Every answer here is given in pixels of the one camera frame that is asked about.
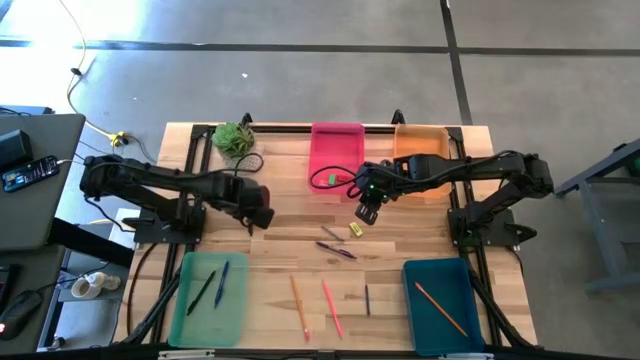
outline wooden tabletop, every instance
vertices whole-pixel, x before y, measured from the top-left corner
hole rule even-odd
[[[169,123],[160,149],[158,165],[184,168],[191,123]],[[494,153],[489,129],[463,126],[467,155]],[[275,216],[267,230],[252,237],[228,215],[207,209],[207,223],[197,251],[233,251],[247,254],[250,263],[244,332],[238,348],[412,350],[407,309],[400,270],[411,259],[457,257],[451,245],[445,214],[449,198],[438,200],[403,197],[384,205],[374,226],[356,220],[357,202],[340,195],[311,193],[307,184],[309,134],[256,134],[264,147],[264,168],[251,177],[271,192]],[[198,148],[202,154],[204,141]],[[224,167],[214,150],[210,169]],[[393,135],[367,135],[365,160],[393,158]],[[196,161],[194,169],[199,169]],[[497,181],[474,182],[476,199],[497,189]],[[165,196],[175,196],[159,191]],[[364,235],[356,239],[348,224],[356,221]],[[343,248],[357,260],[322,251],[314,241],[334,243],[320,229],[325,225],[347,239]],[[158,245],[140,271],[132,301],[132,326],[146,315],[158,297],[167,245]],[[146,247],[136,251],[131,277]],[[513,254],[502,248],[487,248],[487,262],[494,297],[522,336],[536,343],[527,294],[520,267]],[[311,341],[305,342],[289,275],[298,283]],[[333,293],[336,311],[344,329],[340,339],[322,288],[324,279]],[[366,316],[364,285],[369,285],[371,317]],[[120,308],[114,341],[126,336],[127,296]],[[483,335],[490,342],[486,311],[477,299]],[[168,336],[175,297],[167,307],[163,339]]]

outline teal tray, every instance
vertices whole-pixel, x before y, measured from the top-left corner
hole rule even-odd
[[[222,279],[222,269],[229,261],[224,294],[214,309],[216,292]],[[191,315],[187,308],[196,298],[209,275],[216,275],[202,295]],[[169,344],[176,347],[232,347],[240,336],[247,306],[249,260],[241,253],[191,252],[182,260],[180,287]]]
[[[410,260],[402,269],[411,338],[421,356],[482,351],[478,310],[463,259]],[[422,287],[465,330],[458,330],[414,285]]]

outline pencil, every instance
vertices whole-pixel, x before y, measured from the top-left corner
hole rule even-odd
[[[302,301],[300,301],[300,294],[298,294],[298,285],[296,285],[296,279],[293,277],[293,274],[289,276],[291,277],[291,287],[293,288],[293,295],[296,297],[298,313],[300,313],[300,321],[302,322],[302,329],[304,330],[304,338],[309,341],[311,340],[311,333],[309,333],[307,321],[304,319],[304,312],[302,312]]]
[[[455,326],[455,328],[456,328],[456,329],[458,329],[458,331],[460,331],[460,333],[461,333],[462,335],[467,336],[467,333],[466,333],[464,330],[462,330],[462,328],[460,327],[460,325],[458,325],[458,323],[457,323],[455,320],[453,320],[453,319],[451,318],[451,316],[449,316],[449,314],[447,314],[447,312],[446,312],[446,311],[444,311],[444,309],[443,309],[443,308],[442,308],[442,307],[441,307],[441,306],[440,306],[440,305],[439,305],[439,304],[438,304],[438,303],[437,303],[437,302],[436,302],[436,301],[431,297],[431,295],[429,295],[429,293],[427,293],[427,292],[422,288],[422,286],[420,286],[420,284],[418,284],[418,282],[417,282],[417,281],[416,281],[414,284],[416,285],[416,287],[418,288],[418,290],[420,290],[420,292],[421,292],[421,293],[423,293],[423,294],[424,294],[424,296],[426,296],[426,297],[427,297],[427,299],[429,299],[429,301],[433,304],[433,306],[435,306],[435,307],[436,307],[436,309],[438,309],[438,311],[440,311],[440,313],[441,313],[442,315],[444,315],[444,317],[446,317],[446,318],[447,318],[447,320],[449,320],[449,322],[451,323],[451,325]]]
[[[371,308],[369,307],[369,285],[364,284],[364,298],[367,302],[367,316],[371,316]]]
[[[324,286],[324,293],[327,295],[327,301],[329,301],[329,309],[331,310],[331,315],[333,315],[333,322],[336,323],[336,328],[338,329],[338,334],[340,334],[340,339],[344,338],[344,334],[342,333],[342,327],[340,326],[340,321],[338,321],[338,315],[336,314],[336,307],[333,305],[333,298],[331,297],[331,290],[327,286],[327,283],[322,280],[322,286]]]

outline blue tray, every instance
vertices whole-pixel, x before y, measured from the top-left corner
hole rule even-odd
[[[484,348],[467,264],[460,258],[411,260],[402,268],[411,338],[421,356],[479,352]],[[465,337],[414,285],[420,283],[464,329]]]

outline purple pen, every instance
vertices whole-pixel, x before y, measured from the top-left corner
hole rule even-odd
[[[355,255],[353,255],[352,253],[348,252],[347,250],[336,249],[336,248],[334,248],[333,246],[331,246],[329,244],[323,243],[322,241],[316,241],[316,245],[318,245],[318,246],[320,246],[322,248],[325,248],[327,250],[331,250],[331,251],[333,251],[335,253],[338,253],[338,254],[340,254],[342,256],[346,256],[346,257],[351,258],[351,259],[357,259],[357,257]]]

